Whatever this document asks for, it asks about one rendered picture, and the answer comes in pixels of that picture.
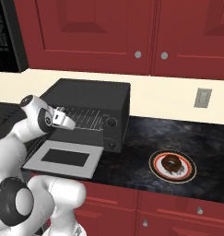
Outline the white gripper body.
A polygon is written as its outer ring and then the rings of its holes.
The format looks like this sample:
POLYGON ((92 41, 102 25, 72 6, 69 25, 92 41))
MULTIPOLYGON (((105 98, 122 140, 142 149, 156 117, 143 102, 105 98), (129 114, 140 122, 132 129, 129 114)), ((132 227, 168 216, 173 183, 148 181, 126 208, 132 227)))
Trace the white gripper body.
POLYGON ((64 110, 62 110, 61 127, 67 130, 74 130, 76 127, 76 123, 66 115, 64 110))

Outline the black toaster oven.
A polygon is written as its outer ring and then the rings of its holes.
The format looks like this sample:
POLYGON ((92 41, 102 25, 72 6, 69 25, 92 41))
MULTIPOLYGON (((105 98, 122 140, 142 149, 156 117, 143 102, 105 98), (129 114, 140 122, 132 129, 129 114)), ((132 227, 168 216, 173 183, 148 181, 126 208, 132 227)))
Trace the black toaster oven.
POLYGON ((41 98, 53 108, 76 107, 101 111, 103 130, 76 127, 73 131, 56 129, 49 135, 49 140, 103 147, 107 152, 120 153, 129 121, 130 88, 130 84, 124 82, 60 78, 41 98), (117 125, 108 126, 108 118, 114 118, 117 125), (110 149, 111 140, 117 143, 117 148, 110 149))

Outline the grey toaster oven door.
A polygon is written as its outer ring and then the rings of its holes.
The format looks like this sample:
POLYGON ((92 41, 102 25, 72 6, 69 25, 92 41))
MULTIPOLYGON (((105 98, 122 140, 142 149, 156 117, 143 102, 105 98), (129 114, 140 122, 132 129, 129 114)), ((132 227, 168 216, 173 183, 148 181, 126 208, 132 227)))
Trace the grey toaster oven door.
POLYGON ((47 140, 24 164, 25 170, 91 179, 103 147, 47 140))

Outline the black microwave oven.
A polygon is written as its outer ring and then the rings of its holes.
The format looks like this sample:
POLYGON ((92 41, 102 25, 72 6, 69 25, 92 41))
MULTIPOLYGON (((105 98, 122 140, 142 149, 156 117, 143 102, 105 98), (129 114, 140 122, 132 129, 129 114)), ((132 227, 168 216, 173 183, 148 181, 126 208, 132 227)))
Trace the black microwave oven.
POLYGON ((14 0, 0 0, 0 72, 29 68, 14 0))

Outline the red base cupboard door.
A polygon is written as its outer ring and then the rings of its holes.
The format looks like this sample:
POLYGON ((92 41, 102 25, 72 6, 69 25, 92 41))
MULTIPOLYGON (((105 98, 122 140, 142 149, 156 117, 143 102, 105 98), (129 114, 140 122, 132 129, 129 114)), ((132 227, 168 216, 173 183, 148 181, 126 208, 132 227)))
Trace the red base cupboard door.
POLYGON ((135 236, 133 209, 85 203, 75 215, 88 236, 135 236))
POLYGON ((138 214, 138 219, 137 236, 224 236, 223 226, 210 223, 142 212, 138 214), (148 227, 143 227, 144 219, 148 227))

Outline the brown bagel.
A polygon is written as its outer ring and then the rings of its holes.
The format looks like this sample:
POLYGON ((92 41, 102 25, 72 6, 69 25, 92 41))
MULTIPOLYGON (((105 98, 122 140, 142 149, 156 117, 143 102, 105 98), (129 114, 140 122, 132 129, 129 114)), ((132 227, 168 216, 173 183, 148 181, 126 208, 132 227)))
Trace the brown bagel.
POLYGON ((169 154, 162 161, 162 166, 166 171, 174 171, 177 172, 181 167, 182 163, 179 158, 175 155, 169 154))

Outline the black hob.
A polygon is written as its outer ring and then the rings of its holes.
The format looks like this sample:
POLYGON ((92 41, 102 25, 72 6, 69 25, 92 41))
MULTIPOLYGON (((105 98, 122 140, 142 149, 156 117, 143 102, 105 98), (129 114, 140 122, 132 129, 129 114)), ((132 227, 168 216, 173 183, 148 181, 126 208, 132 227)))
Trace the black hob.
POLYGON ((13 125, 26 117, 19 106, 14 103, 0 102, 0 139, 5 137, 13 125))

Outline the red drawer front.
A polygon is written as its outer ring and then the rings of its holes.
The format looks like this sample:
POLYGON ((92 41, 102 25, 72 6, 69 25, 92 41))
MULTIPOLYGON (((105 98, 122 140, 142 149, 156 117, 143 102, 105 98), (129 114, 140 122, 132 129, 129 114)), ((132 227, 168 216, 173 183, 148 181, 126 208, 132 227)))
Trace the red drawer front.
POLYGON ((101 183, 83 182, 87 189, 86 201, 113 207, 136 209, 137 190, 101 183))
POLYGON ((140 192, 140 210, 180 218, 201 219, 224 224, 224 204, 176 195, 165 195, 147 191, 140 192), (204 213, 197 214, 202 207, 204 213))

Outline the red wall cupboard door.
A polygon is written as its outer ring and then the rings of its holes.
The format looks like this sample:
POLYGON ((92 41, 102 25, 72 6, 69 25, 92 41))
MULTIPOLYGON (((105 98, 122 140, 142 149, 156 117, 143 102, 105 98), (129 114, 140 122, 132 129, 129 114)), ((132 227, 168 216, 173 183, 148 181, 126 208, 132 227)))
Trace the red wall cupboard door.
POLYGON ((159 0, 152 74, 224 80, 224 0, 159 0))
POLYGON ((29 66, 146 75, 152 0, 14 0, 29 66), (135 58, 135 52, 142 53, 135 58))

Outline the grey wall socket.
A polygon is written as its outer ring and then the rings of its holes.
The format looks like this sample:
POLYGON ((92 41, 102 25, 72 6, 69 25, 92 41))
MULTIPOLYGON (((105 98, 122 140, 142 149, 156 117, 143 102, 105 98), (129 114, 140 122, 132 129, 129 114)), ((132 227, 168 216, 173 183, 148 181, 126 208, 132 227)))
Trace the grey wall socket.
POLYGON ((195 107, 196 108, 207 108, 211 97, 211 88, 199 88, 196 92, 195 107))

